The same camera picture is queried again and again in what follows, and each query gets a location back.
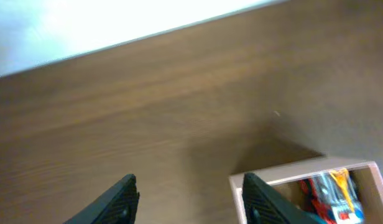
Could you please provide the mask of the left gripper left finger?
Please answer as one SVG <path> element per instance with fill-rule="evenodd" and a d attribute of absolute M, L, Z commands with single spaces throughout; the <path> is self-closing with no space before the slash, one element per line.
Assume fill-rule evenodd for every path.
<path fill-rule="evenodd" d="M 134 224 L 139 198 L 136 176 L 125 175 L 64 224 Z"/>

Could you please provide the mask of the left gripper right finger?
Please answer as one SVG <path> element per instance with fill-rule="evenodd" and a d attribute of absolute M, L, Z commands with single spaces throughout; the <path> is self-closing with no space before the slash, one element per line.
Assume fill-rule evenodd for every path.
<path fill-rule="evenodd" d="M 242 199 L 247 224 L 318 223 L 253 173 L 244 174 Z"/>

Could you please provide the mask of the red toy truck yellow ladder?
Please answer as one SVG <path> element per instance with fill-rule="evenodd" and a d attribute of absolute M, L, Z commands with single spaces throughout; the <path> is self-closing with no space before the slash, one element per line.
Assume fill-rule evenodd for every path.
<path fill-rule="evenodd" d="M 357 187 L 345 168 L 320 172 L 299 181 L 307 198 L 307 211 L 325 223 L 357 224 L 365 222 Z"/>

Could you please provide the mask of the white cardboard box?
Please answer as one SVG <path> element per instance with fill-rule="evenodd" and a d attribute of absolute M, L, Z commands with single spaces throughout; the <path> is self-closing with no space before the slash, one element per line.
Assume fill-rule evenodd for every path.
<path fill-rule="evenodd" d="M 383 179 L 374 161 L 321 157 L 246 173 L 257 175 L 318 223 L 325 223 L 317 215 L 307 211 L 307 198 L 301 190 L 299 181 L 320 172 L 341 168 L 349 171 L 350 177 L 356 184 L 358 197 L 365 215 L 364 223 L 383 223 Z M 241 224 L 247 223 L 242 199 L 242 185 L 246 173 L 232 175 L 229 178 L 238 219 Z"/>

